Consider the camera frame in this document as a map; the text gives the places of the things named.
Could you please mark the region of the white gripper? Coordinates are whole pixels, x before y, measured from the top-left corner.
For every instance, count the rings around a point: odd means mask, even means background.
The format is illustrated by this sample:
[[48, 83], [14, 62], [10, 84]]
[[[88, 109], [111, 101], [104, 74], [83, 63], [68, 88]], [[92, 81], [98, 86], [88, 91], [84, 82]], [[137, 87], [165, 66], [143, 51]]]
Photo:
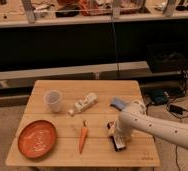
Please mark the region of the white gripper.
[[116, 146], [124, 146], [131, 139], [132, 131], [124, 131], [116, 122], [107, 124], [108, 136], [114, 140]]

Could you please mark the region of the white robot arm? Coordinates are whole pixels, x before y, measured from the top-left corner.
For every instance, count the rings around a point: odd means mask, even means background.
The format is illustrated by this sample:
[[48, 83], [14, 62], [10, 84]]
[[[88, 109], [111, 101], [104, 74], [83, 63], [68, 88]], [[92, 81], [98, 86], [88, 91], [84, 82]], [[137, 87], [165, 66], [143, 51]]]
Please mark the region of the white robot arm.
[[120, 111], [117, 120], [107, 124], [116, 151], [126, 148], [126, 139], [131, 137], [134, 129], [188, 150], [188, 124], [148, 116], [145, 104], [139, 100], [125, 103], [114, 98], [110, 105]]

